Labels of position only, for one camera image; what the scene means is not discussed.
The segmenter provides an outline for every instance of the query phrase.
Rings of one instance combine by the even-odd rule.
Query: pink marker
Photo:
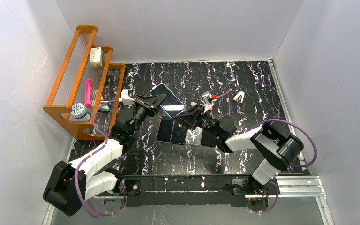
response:
[[[90,78],[88,78],[85,83],[85,106],[90,106],[90,89]]]

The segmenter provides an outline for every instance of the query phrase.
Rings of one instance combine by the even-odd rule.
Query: wooden shelf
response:
[[[57,121],[66,131],[78,140],[103,140],[103,135],[93,134],[91,121],[76,121],[70,114],[71,107],[75,103],[83,103],[85,98],[85,81],[90,78],[91,83],[91,105],[87,107],[92,116],[97,113],[100,103],[100,96],[103,93],[105,80],[109,69],[120,70],[117,93],[122,91],[123,78],[125,76],[125,64],[110,63],[113,48],[110,46],[97,46],[93,44],[97,34],[97,27],[94,25],[81,25],[76,27],[74,37],[68,48],[67,54],[61,65],[59,74],[54,82],[52,91],[46,105],[43,107],[55,121]],[[91,67],[89,65],[90,49],[101,47],[103,50],[103,65],[101,67]],[[115,123],[119,103],[113,104],[110,113],[110,126],[103,130],[110,133],[111,127]]]

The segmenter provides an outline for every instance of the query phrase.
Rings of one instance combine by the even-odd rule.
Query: black marble table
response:
[[[103,93],[105,100],[115,97],[118,78],[119,71],[109,72]],[[129,89],[131,96],[149,95],[160,83],[168,86],[186,108],[191,102],[200,102],[206,91],[212,95],[230,89],[244,91],[242,104],[232,101],[233,96],[225,96],[215,102],[212,111],[214,118],[228,115],[230,104],[238,130],[265,119],[286,119],[267,61],[127,64],[123,88]],[[154,118],[147,117],[131,149],[106,167],[137,175],[251,174],[263,160],[257,150],[224,154],[217,147],[158,142],[156,137],[163,114],[161,110]],[[110,119],[106,113],[97,115],[97,123],[104,130],[108,130]],[[101,142],[75,140],[69,161],[88,153]],[[302,173],[302,170],[286,173]]]

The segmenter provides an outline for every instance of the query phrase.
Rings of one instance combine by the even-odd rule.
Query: white round container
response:
[[[71,114],[77,121],[89,121],[90,113],[82,103],[76,103],[72,106]]]

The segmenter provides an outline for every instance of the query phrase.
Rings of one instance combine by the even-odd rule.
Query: small carton box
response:
[[[100,67],[103,65],[103,50],[101,50],[101,48],[91,48],[89,63],[92,67]]]

